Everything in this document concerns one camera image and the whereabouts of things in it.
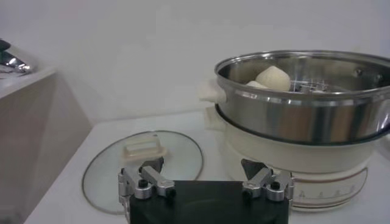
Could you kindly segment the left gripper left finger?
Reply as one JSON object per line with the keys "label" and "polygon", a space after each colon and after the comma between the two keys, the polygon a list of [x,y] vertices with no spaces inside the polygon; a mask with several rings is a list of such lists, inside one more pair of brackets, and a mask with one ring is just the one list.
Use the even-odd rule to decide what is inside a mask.
{"label": "left gripper left finger", "polygon": [[164,198],[176,196],[175,182],[166,179],[160,172],[164,165],[163,157],[145,161],[138,170],[123,167],[118,173],[119,202],[125,213],[130,212],[130,198],[139,200],[150,199],[155,190],[157,195]]}

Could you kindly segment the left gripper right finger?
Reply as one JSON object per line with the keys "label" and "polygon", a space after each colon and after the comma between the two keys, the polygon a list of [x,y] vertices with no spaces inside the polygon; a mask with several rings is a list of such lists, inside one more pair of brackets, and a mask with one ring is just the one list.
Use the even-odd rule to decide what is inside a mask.
{"label": "left gripper right finger", "polygon": [[264,163],[242,159],[241,165],[247,181],[242,183],[242,192],[245,201],[252,201],[261,196],[273,202],[287,200],[292,206],[294,196],[294,177],[291,172],[275,173]]}

